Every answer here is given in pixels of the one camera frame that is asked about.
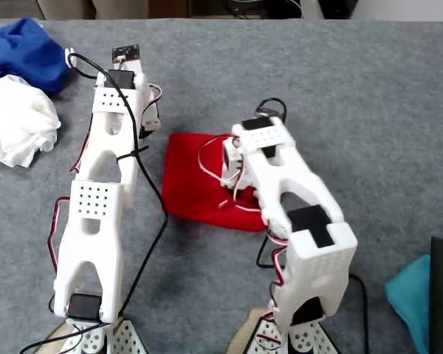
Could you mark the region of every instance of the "gray table surface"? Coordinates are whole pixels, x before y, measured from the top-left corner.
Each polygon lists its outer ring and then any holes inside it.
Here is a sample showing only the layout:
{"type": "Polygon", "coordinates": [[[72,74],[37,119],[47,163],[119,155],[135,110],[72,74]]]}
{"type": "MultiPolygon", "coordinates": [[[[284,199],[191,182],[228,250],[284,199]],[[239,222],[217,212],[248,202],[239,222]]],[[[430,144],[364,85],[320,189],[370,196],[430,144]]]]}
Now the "gray table surface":
{"type": "MultiPolygon", "coordinates": [[[[43,22],[62,46],[104,66],[138,43],[160,84],[164,126],[143,160],[161,182],[168,135],[221,133],[265,96],[286,101],[298,149],[343,208],[359,247],[351,270],[368,288],[373,353],[414,353],[384,283],[443,237],[443,23],[299,21],[43,22]]],[[[63,127],[29,169],[0,164],[0,353],[45,338],[53,270],[46,238],[54,200],[86,133],[93,82],[69,76],[52,97],[63,127]]],[[[106,176],[114,162],[109,162],[106,176]]],[[[124,215],[124,294],[161,223],[139,177],[124,215]]],[[[66,220],[63,212],[61,221],[66,220]]],[[[170,220],[127,313],[150,353],[222,353],[274,274],[255,267],[261,234],[170,220]]],[[[325,327],[344,353],[363,351],[360,289],[325,327]]]]}

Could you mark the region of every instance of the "crumpled white tissue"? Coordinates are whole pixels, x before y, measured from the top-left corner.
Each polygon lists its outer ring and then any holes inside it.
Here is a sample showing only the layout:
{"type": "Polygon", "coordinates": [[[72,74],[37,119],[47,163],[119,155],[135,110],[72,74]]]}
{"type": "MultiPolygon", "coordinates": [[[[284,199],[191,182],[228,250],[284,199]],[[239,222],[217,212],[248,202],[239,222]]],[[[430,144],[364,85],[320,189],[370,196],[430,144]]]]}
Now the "crumpled white tissue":
{"type": "Polygon", "coordinates": [[[52,150],[60,126],[42,90],[15,75],[0,78],[0,162],[29,167],[38,149],[52,150]]]}

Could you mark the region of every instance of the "red fabric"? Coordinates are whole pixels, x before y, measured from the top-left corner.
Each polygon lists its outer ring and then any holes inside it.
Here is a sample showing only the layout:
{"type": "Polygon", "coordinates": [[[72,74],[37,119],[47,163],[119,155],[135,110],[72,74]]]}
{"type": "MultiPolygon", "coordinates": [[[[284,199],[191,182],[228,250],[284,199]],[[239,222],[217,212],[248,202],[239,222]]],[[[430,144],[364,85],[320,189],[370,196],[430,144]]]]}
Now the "red fabric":
{"type": "MultiPolygon", "coordinates": [[[[233,203],[233,197],[219,181],[199,168],[199,148],[214,135],[174,133],[169,137],[162,178],[162,197],[171,214],[202,223],[251,232],[265,230],[260,212],[247,212],[233,203]]],[[[215,140],[203,147],[203,165],[220,176],[222,174],[222,142],[215,140]]],[[[239,191],[236,199],[243,207],[259,208],[253,189],[239,191]]]]}

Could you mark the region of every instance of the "black cable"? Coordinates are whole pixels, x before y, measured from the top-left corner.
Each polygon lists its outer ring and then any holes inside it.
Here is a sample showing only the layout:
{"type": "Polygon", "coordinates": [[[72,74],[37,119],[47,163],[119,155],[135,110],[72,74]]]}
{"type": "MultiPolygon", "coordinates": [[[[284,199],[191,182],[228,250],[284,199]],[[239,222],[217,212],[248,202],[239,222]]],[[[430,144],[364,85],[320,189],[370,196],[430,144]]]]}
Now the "black cable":
{"type": "Polygon", "coordinates": [[[50,313],[54,313],[54,310],[51,307],[51,302],[54,300],[54,295],[55,293],[51,296],[51,299],[49,299],[49,302],[47,303],[47,309],[49,310],[50,313]]]}
{"type": "Polygon", "coordinates": [[[360,277],[353,273],[350,273],[349,277],[356,280],[361,286],[361,293],[363,294],[364,353],[369,354],[368,292],[360,277]]]}
{"type": "MultiPolygon", "coordinates": [[[[137,152],[140,147],[138,145],[138,135],[137,135],[137,124],[136,124],[136,119],[134,118],[134,114],[133,111],[131,110],[131,106],[129,105],[128,101],[126,100],[125,95],[123,94],[123,92],[121,91],[121,88],[117,85],[117,83],[115,82],[115,80],[113,79],[113,77],[111,77],[108,72],[106,72],[101,66],[99,66],[98,64],[96,64],[95,62],[93,62],[92,60],[84,57],[83,55],[80,55],[78,53],[70,53],[68,56],[68,61],[69,57],[77,57],[83,61],[85,61],[87,64],[89,64],[90,66],[93,66],[96,70],[98,70],[99,72],[102,73],[103,76],[105,76],[105,78],[110,82],[110,84],[113,86],[113,88],[115,90],[117,90],[118,95],[120,96],[120,98],[122,99],[123,103],[125,104],[125,107],[128,109],[128,113],[131,117],[131,123],[133,125],[133,142],[134,142],[134,150],[132,151],[132,153],[137,152]]],[[[136,275],[136,277],[134,278],[133,283],[131,284],[130,290],[128,292],[128,295],[126,296],[125,301],[123,302],[120,311],[118,312],[118,316],[122,316],[123,312],[126,309],[126,306],[128,306],[128,303],[131,299],[131,297],[133,296],[133,293],[137,287],[138,282],[140,281],[140,277],[142,275],[142,272],[144,271],[146,264],[149,261],[149,258],[151,257],[154,249],[156,248],[157,243],[159,242],[159,239],[162,236],[162,233],[164,232],[166,226],[168,225],[168,219],[169,219],[169,214],[165,205],[164,200],[162,199],[162,195],[159,192],[159,190],[157,189],[156,185],[154,184],[153,180],[151,179],[151,177],[148,174],[148,171],[146,170],[143,162],[141,161],[140,155],[138,154],[134,154],[134,158],[136,159],[138,166],[140,166],[141,172],[143,173],[143,175],[145,175],[146,180],[148,181],[149,185],[151,186],[151,189],[154,191],[154,193],[156,194],[157,198],[159,199],[159,202],[161,203],[161,207],[162,207],[162,211],[164,212],[164,221],[162,222],[161,228],[159,229],[159,231],[157,232],[156,237],[153,240],[153,243],[151,244],[151,246],[149,247],[148,253],[146,253],[146,257],[143,260],[140,269],[138,270],[138,273],[136,275]]]]}
{"type": "Polygon", "coordinates": [[[118,156],[117,162],[119,162],[119,160],[125,159],[127,157],[135,157],[135,155],[137,155],[138,153],[142,153],[144,150],[147,150],[147,149],[149,149],[149,146],[145,145],[143,147],[140,147],[138,150],[134,150],[134,151],[131,151],[130,153],[126,153],[125,155],[118,156]]]}
{"type": "Polygon", "coordinates": [[[84,334],[84,333],[90,332],[91,330],[96,330],[97,328],[100,328],[100,327],[103,327],[106,325],[110,325],[110,323],[99,323],[99,324],[96,324],[95,326],[87,327],[83,330],[79,330],[74,333],[66,334],[65,336],[48,338],[48,339],[44,339],[43,341],[37,341],[36,343],[30,344],[30,345],[26,346],[25,348],[23,348],[22,350],[20,350],[20,354],[23,354],[32,348],[39,347],[40,345],[53,343],[54,341],[62,341],[64,339],[78,336],[79,334],[84,334]]]}
{"type": "Polygon", "coordinates": [[[67,59],[68,59],[67,62],[69,63],[69,66],[71,67],[71,69],[74,70],[75,72],[77,72],[80,76],[84,76],[86,79],[96,80],[97,76],[86,74],[85,72],[82,72],[78,67],[76,67],[72,64],[72,61],[69,60],[69,57],[71,56],[71,54],[76,54],[76,53],[70,53],[69,55],[67,55],[67,59]]]}
{"type": "MultiPolygon", "coordinates": [[[[76,330],[79,330],[79,328],[75,324],[73,326],[76,330]]],[[[72,352],[75,348],[77,348],[79,346],[79,344],[82,342],[82,339],[83,339],[83,333],[81,333],[79,341],[77,342],[77,344],[74,347],[64,350],[63,352],[59,352],[58,354],[66,354],[66,353],[72,352]]]]}
{"type": "Polygon", "coordinates": [[[261,103],[259,103],[258,107],[256,108],[255,112],[257,112],[260,108],[262,108],[266,103],[268,102],[277,102],[280,103],[282,105],[282,109],[284,110],[280,116],[281,121],[283,124],[286,124],[286,118],[287,118],[287,105],[286,103],[281,100],[280,98],[277,97],[268,97],[265,98],[264,100],[261,101],[261,103]]]}
{"type": "Polygon", "coordinates": [[[263,254],[263,250],[264,250],[264,247],[266,246],[266,243],[267,243],[267,235],[264,236],[263,243],[261,244],[261,248],[259,249],[258,256],[256,257],[256,265],[262,269],[271,269],[271,268],[274,268],[274,266],[272,264],[261,263],[261,255],[263,254]]]}

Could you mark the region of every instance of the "teal cloth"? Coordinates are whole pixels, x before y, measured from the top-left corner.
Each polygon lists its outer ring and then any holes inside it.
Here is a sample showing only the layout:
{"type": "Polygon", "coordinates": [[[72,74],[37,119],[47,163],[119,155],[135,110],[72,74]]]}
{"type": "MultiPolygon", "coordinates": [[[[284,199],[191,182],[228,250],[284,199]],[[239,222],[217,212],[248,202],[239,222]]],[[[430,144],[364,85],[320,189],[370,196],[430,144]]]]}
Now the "teal cloth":
{"type": "Polygon", "coordinates": [[[385,284],[387,300],[405,321],[419,354],[428,354],[430,255],[424,254],[385,284]]]}

